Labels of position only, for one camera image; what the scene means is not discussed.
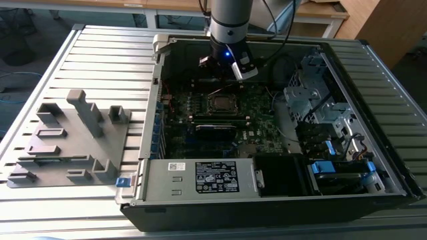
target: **warning label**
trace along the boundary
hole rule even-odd
[[[239,192],[236,162],[196,162],[195,190],[200,194]]]

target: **wire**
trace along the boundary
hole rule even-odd
[[[4,101],[4,100],[0,100],[0,103],[4,103],[4,104],[21,104],[27,101]]]
[[[367,151],[368,151],[368,147],[367,147],[367,145],[363,143],[363,141],[362,141],[362,140],[359,141],[359,143],[360,143],[360,145],[362,145],[362,147],[363,147],[363,150],[358,153],[358,155],[354,157],[354,159],[352,159],[352,160],[360,160],[360,159],[362,159],[363,154],[366,154],[366,153],[367,153]]]
[[[275,98],[274,95],[272,95],[272,93],[271,93],[270,90],[268,90],[268,87],[266,87],[266,90],[267,90],[267,93],[268,93],[270,97]]]
[[[332,96],[332,93],[330,92],[326,97],[320,100],[320,102],[318,103],[318,105],[307,112],[306,116],[302,118],[302,122],[306,122],[306,119],[308,118],[308,116],[318,111],[318,109],[323,106],[323,104],[327,102],[327,100],[330,99],[330,97]]]
[[[284,60],[291,60],[294,63],[294,67],[295,67],[295,73],[299,73],[299,63],[296,62],[296,60],[294,59],[294,57],[291,57],[291,55],[288,55],[286,52],[280,53],[274,60],[271,60],[271,63],[268,64],[268,81],[270,84],[275,83],[275,66],[278,64],[278,60],[279,59],[284,59]]]
[[[343,154],[342,154],[342,160],[343,160],[343,161],[346,160],[346,156],[347,156],[347,152],[348,152],[348,149],[350,149],[350,145],[351,145],[351,143],[352,143],[352,140],[354,140],[354,138],[358,137],[359,135],[362,136],[360,133],[355,132],[355,133],[351,135],[350,139],[348,139],[348,142],[347,142],[346,147],[344,147],[344,152],[343,152]]]
[[[272,101],[271,101],[271,111],[274,110],[274,104],[275,104],[275,99],[276,99],[276,96],[280,92],[278,91],[272,97]]]
[[[220,90],[223,90],[224,88],[230,87],[231,85],[234,85],[234,84],[230,84],[230,85],[224,86],[223,88],[215,90],[214,92],[211,92],[211,93],[208,94],[208,96],[211,96],[212,94],[218,93]]]
[[[29,72],[29,71],[17,71],[17,72],[1,71],[1,72],[5,72],[7,74],[1,75],[0,78],[11,76],[11,75],[15,75],[15,74],[16,75],[19,75],[19,74],[23,74],[23,75],[37,75],[40,78],[43,77],[43,75],[40,73]]]
[[[202,0],[199,0],[199,7],[200,7],[200,11],[202,11],[203,15],[207,17],[211,16],[211,12],[207,11],[202,6]]]
[[[290,138],[287,135],[284,135],[284,133],[280,131],[279,127],[276,127],[276,128],[278,128],[279,133],[282,134],[282,136],[283,136],[287,140],[290,140],[290,141],[292,141],[292,142],[295,142],[295,143],[300,143],[299,141],[294,140],[294,139]]]
[[[295,13],[296,13],[296,0],[292,0],[292,18],[291,18],[290,26],[287,28],[286,38],[284,38],[284,41],[283,41],[280,47],[278,48],[278,50],[274,52],[274,54],[270,57],[266,58],[266,62],[268,62],[270,59],[272,59],[276,56],[276,54],[280,52],[280,50],[286,46],[286,43],[288,41],[290,34],[291,34],[292,25],[294,25]]]
[[[184,26],[187,26],[192,20],[194,20],[194,17],[190,18],[190,20],[188,20],[188,22],[186,23]]]
[[[275,16],[274,16],[272,10],[270,9],[270,6],[268,6],[268,4],[267,4],[266,0],[262,0],[262,2],[263,2],[263,3],[264,3],[264,5],[266,5],[266,8],[267,8],[267,10],[268,10],[268,12],[270,12],[270,16],[271,16],[272,23],[274,23],[274,35],[272,35],[272,36],[270,36],[270,37],[267,37],[267,40],[271,40],[271,39],[274,39],[274,38],[278,36],[278,32],[279,32],[279,29],[278,29],[278,23],[276,23],[276,19],[275,19]]]

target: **metal bracket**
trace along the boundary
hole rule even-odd
[[[302,86],[290,86],[283,90],[286,101],[292,109],[306,107],[308,100],[320,99],[319,92],[314,88],[304,88]]]

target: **aluminum extrusion table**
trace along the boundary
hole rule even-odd
[[[0,239],[39,236],[63,239],[190,239],[295,234],[298,236],[292,239],[303,239],[311,234],[316,234],[316,239],[342,239],[344,236],[386,238],[387,235],[392,239],[400,234],[406,238],[427,234],[426,200],[338,224],[144,233],[119,210],[114,185],[8,188],[8,173],[27,146],[28,134],[37,126],[35,111],[40,103],[58,103],[62,108],[72,108],[66,101],[70,89],[84,89],[87,99],[100,109],[122,105],[132,111],[120,171],[136,170],[155,66],[152,41],[158,33],[203,35],[200,31],[83,25],[76,25],[71,31],[0,143]],[[427,117],[370,46],[355,40],[291,39],[323,41],[331,45],[398,153],[426,189]]]

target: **blue latch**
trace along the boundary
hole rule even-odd
[[[371,161],[367,162],[367,168],[368,168],[370,172],[375,172],[376,167],[375,167],[374,162],[371,162]]]
[[[315,174],[334,174],[335,167],[331,161],[316,161],[311,164],[311,169]]]
[[[327,148],[328,148],[328,153],[331,155],[335,155],[336,153],[335,153],[335,149],[334,149],[331,141],[326,141],[326,145],[327,145]]]
[[[127,177],[118,177],[118,180],[115,181],[115,186],[118,188],[130,188],[131,187],[131,178]]]

